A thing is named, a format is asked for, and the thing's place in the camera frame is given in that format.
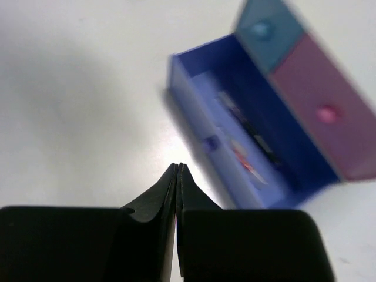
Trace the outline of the blue white pen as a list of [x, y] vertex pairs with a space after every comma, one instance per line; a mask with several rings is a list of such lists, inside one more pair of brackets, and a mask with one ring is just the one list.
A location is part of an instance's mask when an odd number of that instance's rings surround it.
[[227, 109], [227, 111], [232, 115], [232, 117], [245, 131], [245, 133], [255, 142], [258, 148], [264, 153], [269, 162], [271, 162], [278, 168], [281, 168], [282, 164], [278, 156], [270, 149], [262, 135], [259, 134], [258, 130], [242, 114], [241, 110], [232, 100], [232, 98], [223, 90], [218, 92], [217, 97], [219, 101], [221, 101], [223, 106]]

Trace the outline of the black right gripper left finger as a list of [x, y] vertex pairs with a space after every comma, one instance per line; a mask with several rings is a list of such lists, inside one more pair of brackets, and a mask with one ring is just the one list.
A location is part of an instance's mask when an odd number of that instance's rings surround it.
[[119, 208], [3, 207], [1, 280], [169, 281], [177, 173]]

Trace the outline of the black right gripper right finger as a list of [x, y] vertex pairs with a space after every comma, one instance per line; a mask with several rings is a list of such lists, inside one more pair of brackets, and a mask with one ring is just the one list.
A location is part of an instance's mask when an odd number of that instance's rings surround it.
[[185, 281], [333, 281], [315, 221], [294, 209], [222, 209], [177, 173], [177, 252]]

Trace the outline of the red pen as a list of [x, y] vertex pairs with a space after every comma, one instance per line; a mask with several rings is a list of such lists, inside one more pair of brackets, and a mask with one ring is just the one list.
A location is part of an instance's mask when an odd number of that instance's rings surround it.
[[247, 160], [247, 152], [245, 148], [236, 140], [231, 139], [231, 148], [238, 158], [238, 161], [240, 164], [248, 171], [250, 172], [258, 181], [260, 181], [262, 184], [267, 185], [267, 182], [265, 179], [254, 169], [254, 167], [250, 164], [250, 162]]

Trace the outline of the light blue small drawer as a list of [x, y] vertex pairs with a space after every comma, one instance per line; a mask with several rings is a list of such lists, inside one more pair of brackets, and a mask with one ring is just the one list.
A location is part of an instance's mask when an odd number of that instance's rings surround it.
[[304, 34], [304, 28], [283, 1], [247, 1], [235, 30], [258, 68], [269, 73]]

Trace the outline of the blue wide bottom drawer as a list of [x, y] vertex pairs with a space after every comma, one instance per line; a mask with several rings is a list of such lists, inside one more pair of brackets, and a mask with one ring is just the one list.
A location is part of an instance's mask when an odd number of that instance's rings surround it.
[[[338, 176], [235, 36], [171, 56], [168, 88], [238, 208], [295, 207], [338, 183]], [[278, 156], [281, 168], [269, 162], [219, 101], [222, 90]], [[247, 160], [267, 185], [240, 164], [231, 139], [245, 148]]]

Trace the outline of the pink small drawer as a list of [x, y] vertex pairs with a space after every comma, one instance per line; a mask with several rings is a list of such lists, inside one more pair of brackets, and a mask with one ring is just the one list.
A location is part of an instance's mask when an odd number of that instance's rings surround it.
[[375, 114], [310, 35], [270, 78], [340, 177], [375, 177]]

